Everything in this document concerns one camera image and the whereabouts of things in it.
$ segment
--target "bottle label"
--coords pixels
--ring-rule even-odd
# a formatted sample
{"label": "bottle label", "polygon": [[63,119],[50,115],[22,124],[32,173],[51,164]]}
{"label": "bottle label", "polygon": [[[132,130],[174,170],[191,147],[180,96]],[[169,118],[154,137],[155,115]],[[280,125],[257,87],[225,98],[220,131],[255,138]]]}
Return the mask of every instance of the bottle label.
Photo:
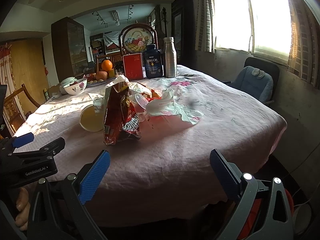
{"label": "bottle label", "polygon": [[147,78],[162,77],[163,73],[160,56],[149,56],[146,58],[145,63]]}

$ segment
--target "silver thermos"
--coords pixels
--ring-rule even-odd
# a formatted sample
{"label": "silver thermos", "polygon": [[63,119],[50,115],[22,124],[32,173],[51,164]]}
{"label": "silver thermos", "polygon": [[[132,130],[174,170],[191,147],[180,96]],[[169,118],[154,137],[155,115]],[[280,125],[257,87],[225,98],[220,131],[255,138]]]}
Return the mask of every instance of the silver thermos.
{"label": "silver thermos", "polygon": [[173,78],[177,76],[177,52],[174,48],[173,37],[165,37],[165,77]]}

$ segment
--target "table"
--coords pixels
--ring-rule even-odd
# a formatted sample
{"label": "table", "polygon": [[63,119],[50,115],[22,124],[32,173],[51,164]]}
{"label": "table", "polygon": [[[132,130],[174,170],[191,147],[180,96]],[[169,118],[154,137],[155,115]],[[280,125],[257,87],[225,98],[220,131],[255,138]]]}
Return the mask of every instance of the table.
{"label": "table", "polygon": [[[111,164],[96,194],[86,207],[99,226],[120,227],[190,215],[207,203],[226,196],[209,163],[212,149],[241,171],[255,173],[267,161],[286,129],[285,120],[250,95],[214,78],[178,66],[176,78],[144,79],[141,83],[161,93],[174,91],[180,104],[204,114],[195,126],[179,116],[155,117],[140,123],[142,138],[112,146],[103,133],[81,128],[81,109],[92,103],[85,93],[63,96],[41,105],[18,129],[16,136],[32,132],[34,142],[17,150],[36,150],[63,137],[66,147],[55,162],[64,179],[92,162],[99,152],[110,152]],[[97,93],[102,87],[88,88]]]}

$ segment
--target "finger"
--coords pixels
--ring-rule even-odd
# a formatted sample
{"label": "finger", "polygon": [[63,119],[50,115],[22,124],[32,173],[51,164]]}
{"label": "finger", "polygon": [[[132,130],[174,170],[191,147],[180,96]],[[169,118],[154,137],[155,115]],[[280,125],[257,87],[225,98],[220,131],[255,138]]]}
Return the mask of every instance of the finger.
{"label": "finger", "polygon": [[23,210],[27,205],[28,201],[29,201],[28,191],[24,187],[21,187],[18,199],[16,201],[18,211]]}
{"label": "finger", "polygon": [[22,227],[20,227],[21,231],[25,231],[27,229],[28,229],[28,221]]}
{"label": "finger", "polygon": [[18,227],[22,227],[28,221],[29,210],[30,203],[28,202],[24,210],[22,210],[21,213],[16,217],[15,223]]}

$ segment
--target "metal screw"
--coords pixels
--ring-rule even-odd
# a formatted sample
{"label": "metal screw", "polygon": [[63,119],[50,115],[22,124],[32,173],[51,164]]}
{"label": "metal screw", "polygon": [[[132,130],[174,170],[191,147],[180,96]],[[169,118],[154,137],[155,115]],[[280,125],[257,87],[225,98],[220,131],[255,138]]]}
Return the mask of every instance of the metal screw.
{"label": "metal screw", "polygon": [[243,174],[243,177],[244,177],[245,179],[247,179],[247,180],[252,179],[252,175],[251,175],[250,173],[244,173],[244,174]]}
{"label": "metal screw", "polygon": [[44,184],[44,183],[45,183],[45,178],[39,179],[39,180],[38,180],[38,183],[39,183],[39,184]]}
{"label": "metal screw", "polygon": [[281,183],[281,179],[279,179],[279,178],[274,178],[273,181],[274,181],[276,184],[280,184],[280,183]]}
{"label": "metal screw", "polygon": [[76,175],[74,173],[71,173],[67,176],[68,180],[74,180],[76,178]]}

